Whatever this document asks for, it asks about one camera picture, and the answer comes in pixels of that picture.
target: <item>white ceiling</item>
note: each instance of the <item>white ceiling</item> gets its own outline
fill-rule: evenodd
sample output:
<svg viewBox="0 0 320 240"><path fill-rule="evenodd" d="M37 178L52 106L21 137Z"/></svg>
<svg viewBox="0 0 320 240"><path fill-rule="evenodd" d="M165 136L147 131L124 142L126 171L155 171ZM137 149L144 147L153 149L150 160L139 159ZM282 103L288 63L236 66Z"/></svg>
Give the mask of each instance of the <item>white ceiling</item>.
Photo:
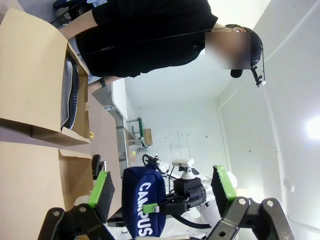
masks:
<svg viewBox="0 0 320 240"><path fill-rule="evenodd" d="M208 0L220 24L254 28L270 0ZM230 71L217 56L204 56L179 67L157 69L125 79L128 98L134 108L216 98L231 81Z"/></svg>

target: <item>wooden desk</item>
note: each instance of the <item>wooden desk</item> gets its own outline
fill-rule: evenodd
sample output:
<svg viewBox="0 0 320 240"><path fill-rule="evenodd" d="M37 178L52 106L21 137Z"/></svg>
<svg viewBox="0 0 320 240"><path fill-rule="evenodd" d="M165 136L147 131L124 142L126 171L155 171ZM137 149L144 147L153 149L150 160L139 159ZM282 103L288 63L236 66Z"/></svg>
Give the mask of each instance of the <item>wooden desk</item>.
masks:
<svg viewBox="0 0 320 240"><path fill-rule="evenodd" d="M111 179L115 188L109 217L121 207L122 181L120 177L120 166L117 146L117 132L115 119L100 105L90 94L88 96L90 131L94 133L91 144L78 146L60 146L31 136L31 127L21 125L19 130L11 128L10 122L1 122L0 141L41 145L60 149L67 149L86 154L100 154L101 160L106 160L107 169L111 172Z"/></svg>

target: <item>black cable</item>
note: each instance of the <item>black cable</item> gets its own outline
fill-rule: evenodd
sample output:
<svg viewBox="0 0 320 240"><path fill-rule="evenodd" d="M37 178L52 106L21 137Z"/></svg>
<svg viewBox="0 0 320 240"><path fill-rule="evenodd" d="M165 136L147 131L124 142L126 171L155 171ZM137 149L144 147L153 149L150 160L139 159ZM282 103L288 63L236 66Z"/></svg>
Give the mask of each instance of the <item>black cable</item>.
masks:
<svg viewBox="0 0 320 240"><path fill-rule="evenodd" d="M169 175L162 174L161 176L162 176L163 178L166 178L166 179L169 179L169 180L173 181L173 177L169 177Z"/></svg>
<svg viewBox="0 0 320 240"><path fill-rule="evenodd" d="M142 156L142 162L143 162L143 164L144 164L145 166L147 166L147 164L146 164L146 162L145 162L145 158L147 158L147 157L149 157L147 154L144 154L144 155Z"/></svg>
<svg viewBox="0 0 320 240"><path fill-rule="evenodd" d="M146 40L141 40L141 41L129 42L129 43L116 45L116 46L106 46L105 48L100 48L99 50L96 50L96 51L85 52L83 54L80 53L80 54L78 54L78 56L103 53L105 51L112 50L112 49L115 49L118 47L126 47L126 46L130 46L130 45L134 45L134 44L142 44L142 43L147 43L147 42L151 42L151 41L159 41L159 40L163 40L163 39L181 37L181 36L186 36L186 35L191 35L191 34L205 33L205 32L209 32L212 30L219 30L219 29L228 29L228 27L221 27L221 28L214 28L214 29L210 28L210 29L205 29L205 30L200 30L200 31L193 31L193 32L189 32L189 33L183 33L183 34L177 34L177 35L171 35L171 36L163 36L163 37L159 37L159 38L155 38L155 39L146 39Z"/></svg>
<svg viewBox="0 0 320 240"><path fill-rule="evenodd" d="M194 228L194 229L211 229L211 226L209 224L201 224L201 223L195 223L192 221L189 221L185 218L183 218L182 216L179 215L172 215L173 218L175 218L176 220L178 220L180 223L187 225L190 228Z"/></svg>
<svg viewBox="0 0 320 240"><path fill-rule="evenodd" d="M168 175L168 178L169 178L169 179L174 179L174 180L177 180L177 179L178 179L178 178L176 178L175 176L169 176L169 175Z"/></svg>
<svg viewBox="0 0 320 240"><path fill-rule="evenodd" d="M261 45L262 45L262 67L263 67L263 80L266 81L266 73L265 73L265 49L264 49L264 45L261 41Z"/></svg>
<svg viewBox="0 0 320 240"><path fill-rule="evenodd" d="M172 174L172 172L174 171L174 169L175 169L175 166L172 167L171 172L170 172L170 175L169 175L169 178L171 178L171 174Z"/></svg>

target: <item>cardboard box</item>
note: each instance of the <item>cardboard box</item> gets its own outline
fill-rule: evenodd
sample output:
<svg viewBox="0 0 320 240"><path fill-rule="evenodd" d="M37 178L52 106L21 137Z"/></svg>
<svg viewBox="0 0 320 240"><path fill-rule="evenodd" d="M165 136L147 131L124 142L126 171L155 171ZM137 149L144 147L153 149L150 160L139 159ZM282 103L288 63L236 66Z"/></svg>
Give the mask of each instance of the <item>cardboard box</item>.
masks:
<svg viewBox="0 0 320 240"><path fill-rule="evenodd" d="M146 128L144 130L144 135L145 135L145 142L148 146L151 146L152 143L152 133L150 128Z"/></svg>
<svg viewBox="0 0 320 240"><path fill-rule="evenodd" d="M0 239L38 239L51 208L70 210L93 189L91 155L0 142Z"/></svg>
<svg viewBox="0 0 320 240"><path fill-rule="evenodd" d="M10 9L0 25L0 49L0 120L32 126L32 137L46 142L63 146L90 143L89 72L59 30ZM61 129L60 119L66 51L77 61L79 72L72 130Z"/></svg>

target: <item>ceiling light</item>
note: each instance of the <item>ceiling light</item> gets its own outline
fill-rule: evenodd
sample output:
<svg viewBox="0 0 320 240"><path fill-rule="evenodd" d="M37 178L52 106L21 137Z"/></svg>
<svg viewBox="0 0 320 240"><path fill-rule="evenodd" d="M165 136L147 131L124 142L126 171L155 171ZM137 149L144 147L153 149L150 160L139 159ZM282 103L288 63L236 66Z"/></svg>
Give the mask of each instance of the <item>ceiling light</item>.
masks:
<svg viewBox="0 0 320 240"><path fill-rule="evenodd" d="M320 116L308 121L306 129L311 140L320 140Z"/></svg>

